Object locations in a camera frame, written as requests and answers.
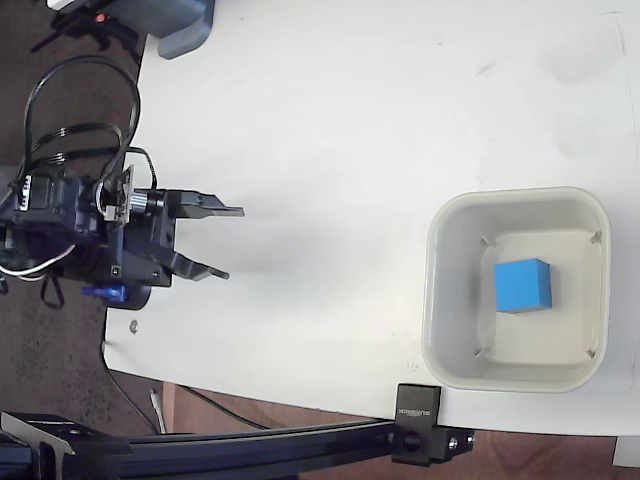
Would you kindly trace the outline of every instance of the stain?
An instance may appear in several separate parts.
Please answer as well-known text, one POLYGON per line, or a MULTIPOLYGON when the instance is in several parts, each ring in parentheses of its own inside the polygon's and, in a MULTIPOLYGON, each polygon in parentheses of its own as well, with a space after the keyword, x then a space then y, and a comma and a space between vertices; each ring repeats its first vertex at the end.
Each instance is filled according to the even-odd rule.
POLYGON ((485 75, 486 73, 491 72, 496 67, 497 64, 498 62, 491 62, 491 63, 486 63, 484 65, 480 65, 476 70, 476 76, 478 77, 480 75, 485 75))
POLYGON ((564 85, 578 85, 606 72, 624 58, 614 25, 590 28, 546 48, 537 64, 564 85))
POLYGON ((420 368, 420 364, 416 361, 416 358, 413 357, 410 361, 407 362, 407 368, 410 372, 415 372, 420 368))

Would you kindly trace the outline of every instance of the blue block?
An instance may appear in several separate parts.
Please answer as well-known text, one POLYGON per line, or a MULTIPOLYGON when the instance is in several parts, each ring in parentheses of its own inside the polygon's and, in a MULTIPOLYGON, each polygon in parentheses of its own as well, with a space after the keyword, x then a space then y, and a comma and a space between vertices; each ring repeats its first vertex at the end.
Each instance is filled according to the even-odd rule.
POLYGON ((536 258, 494 267, 499 312, 517 313, 551 308, 549 264, 536 258))

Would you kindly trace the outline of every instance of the black plastic part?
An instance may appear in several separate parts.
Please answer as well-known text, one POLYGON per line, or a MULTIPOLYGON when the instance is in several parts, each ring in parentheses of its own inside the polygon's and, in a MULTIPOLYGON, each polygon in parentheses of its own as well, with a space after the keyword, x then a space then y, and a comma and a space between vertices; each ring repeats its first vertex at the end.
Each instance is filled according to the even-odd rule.
POLYGON ((122 458, 131 454, 126 440, 57 415, 4 412, 0 422, 31 448, 35 480, 118 480, 122 458))
POLYGON ((215 195, 193 190, 167 190, 167 202, 174 218, 244 217, 241 207, 227 207, 215 195))
POLYGON ((44 277, 42 286, 40 287, 40 300, 52 310, 60 310, 64 307, 64 295, 62 294, 62 288, 60 288, 60 282, 58 276, 49 274, 44 277), (56 295, 56 302, 50 302, 47 300, 47 290, 49 289, 49 282, 53 285, 53 290, 56 295))
POLYGON ((224 280, 229 278, 229 274, 227 272, 223 272, 222 270, 218 270, 217 268, 210 267, 203 263, 194 262, 170 248, 162 247, 153 243, 146 245, 144 249, 138 249, 137 247, 131 246, 129 250, 139 256, 147 256, 151 258, 154 263, 165 267, 173 275, 177 275, 178 277, 187 280, 198 281, 210 275, 224 280))
POLYGON ((437 425, 440 394, 440 387, 398 385, 392 461, 427 467, 473 450, 473 430, 437 425))

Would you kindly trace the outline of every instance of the white table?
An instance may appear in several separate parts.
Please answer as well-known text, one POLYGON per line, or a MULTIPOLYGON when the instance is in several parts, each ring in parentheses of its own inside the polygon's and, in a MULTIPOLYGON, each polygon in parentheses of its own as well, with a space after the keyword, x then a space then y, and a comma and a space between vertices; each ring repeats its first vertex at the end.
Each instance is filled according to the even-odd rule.
POLYGON ((420 347, 435 212, 468 191, 576 185, 613 231, 601 369, 561 395, 445 390, 439 421, 640 434, 638 2, 218 0, 203 47, 155 52, 135 144, 162 187, 247 217, 180 222, 177 249, 231 279, 110 311, 111 368, 393 418, 398 383, 437 384, 420 347))

